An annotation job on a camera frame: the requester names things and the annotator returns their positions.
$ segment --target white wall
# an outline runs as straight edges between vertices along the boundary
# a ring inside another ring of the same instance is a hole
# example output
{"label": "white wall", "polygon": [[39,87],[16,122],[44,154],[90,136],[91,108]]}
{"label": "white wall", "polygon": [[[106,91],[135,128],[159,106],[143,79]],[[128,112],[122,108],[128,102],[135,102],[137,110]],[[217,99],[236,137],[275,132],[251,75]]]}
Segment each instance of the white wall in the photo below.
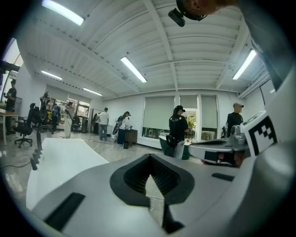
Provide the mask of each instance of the white wall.
{"label": "white wall", "polygon": [[32,78],[25,64],[23,64],[18,72],[15,88],[17,97],[22,98],[19,116],[27,117],[31,103],[40,106],[40,97],[44,94],[46,82]]}
{"label": "white wall", "polygon": [[244,121],[250,119],[262,110],[265,110],[265,105],[260,89],[255,91],[253,94],[246,97],[244,110]]}
{"label": "white wall", "polygon": [[123,115],[124,112],[129,111],[131,113],[130,123],[133,129],[138,130],[138,143],[161,148],[160,143],[156,139],[142,137],[142,124],[144,118],[144,106],[145,97],[155,96],[168,96],[174,95],[176,98],[175,106],[179,104],[180,95],[216,95],[218,99],[218,134],[220,134],[221,128],[226,124],[227,116],[233,112],[233,104],[235,102],[244,103],[244,99],[238,99],[234,93],[227,93],[221,91],[208,91],[208,90],[184,90],[184,91],[164,91],[157,93],[147,93],[140,95],[132,95],[119,99],[105,100],[104,106],[109,109],[110,125],[115,125],[118,117]]}

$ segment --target tiled floor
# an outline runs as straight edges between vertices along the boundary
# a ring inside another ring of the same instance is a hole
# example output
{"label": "tiled floor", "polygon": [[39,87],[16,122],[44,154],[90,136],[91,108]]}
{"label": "tiled floor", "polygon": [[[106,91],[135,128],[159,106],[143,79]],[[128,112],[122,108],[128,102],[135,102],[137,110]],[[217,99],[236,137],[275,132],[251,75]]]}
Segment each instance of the tiled floor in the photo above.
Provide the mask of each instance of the tiled floor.
{"label": "tiled floor", "polygon": [[[58,132],[53,135],[53,137],[61,138],[64,135],[63,132]],[[42,139],[47,136],[46,133],[42,134]],[[18,145],[14,144],[15,139],[19,139],[16,135],[10,135],[7,137],[7,147],[3,145],[0,147],[2,151],[2,157],[0,158],[0,166],[2,174],[7,181],[12,195],[15,197],[17,202],[20,202],[25,206],[26,199],[26,189],[27,183],[31,171],[31,165],[28,164],[22,168],[16,168],[12,166],[4,167],[7,165],[22,166],[30,161],[30,157],[37,147],[36,143],[36,133],[32,133],[30,138],[33,139],[33,146],[30,147],[28,143],[25,143],[20,149]],[[137,156],[147,153],[162,153],[160,150],[154,150],[142,146],[133,146],[129,149],[123,149],[123,147],[117,146],[117,144],[112,144],[112,140],[108,138],[108,142],[100,142],[98,136],[93,136],[90,134],[76,133],[72,134],[71,138],[80,138],[86,141],[86,143],[98,154],[100,154],[104,159],[109,162],[124,159],[130,156]],[[156,184],[152,178],[149,178],[146,184],[147,196],[151,198],[151,215],[155,220],[161,224],[162,214],[163,214],[163,196],[158,190]]]}

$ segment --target white table surface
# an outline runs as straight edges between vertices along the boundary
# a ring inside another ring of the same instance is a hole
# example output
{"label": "white table surface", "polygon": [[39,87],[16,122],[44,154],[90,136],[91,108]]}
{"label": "white table surface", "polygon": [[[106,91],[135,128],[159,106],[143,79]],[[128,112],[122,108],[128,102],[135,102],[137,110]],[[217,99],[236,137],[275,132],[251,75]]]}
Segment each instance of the white table surface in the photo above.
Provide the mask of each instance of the white table surface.
{"label": "white table surface", "polygon": [[108,163],[81,139],[46,138],[37,170],[31,170],[26,206],[32,210],[47,194],[80,172]]}

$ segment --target bag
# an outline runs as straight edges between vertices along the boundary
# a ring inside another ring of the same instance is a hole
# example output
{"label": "bag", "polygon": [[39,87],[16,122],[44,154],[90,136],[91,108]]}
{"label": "bag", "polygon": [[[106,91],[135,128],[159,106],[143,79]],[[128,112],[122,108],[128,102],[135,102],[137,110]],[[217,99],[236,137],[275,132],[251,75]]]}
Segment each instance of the bag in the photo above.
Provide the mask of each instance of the bag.
{"label": "bag", "polygon": [[167,135],[166,136],[166,143],[168,144],[168,146],[175,148],[175,147],[177,147],[178,141],[172,135]]}

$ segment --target camera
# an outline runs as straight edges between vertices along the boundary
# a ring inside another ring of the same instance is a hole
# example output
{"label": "camera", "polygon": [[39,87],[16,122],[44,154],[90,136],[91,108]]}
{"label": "camera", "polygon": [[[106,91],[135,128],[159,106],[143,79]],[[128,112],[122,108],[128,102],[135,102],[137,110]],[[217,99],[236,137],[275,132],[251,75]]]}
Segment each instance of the camera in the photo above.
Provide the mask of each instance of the camera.
{"label": "camera", "polygon": [[183,27],[185,25],[185,20],[183,18],[183,15],[178,12],[178,10],[175,8],[173,10],[171,10],[168,13],[168,16],[174,21],[176,22],[179,26]]}

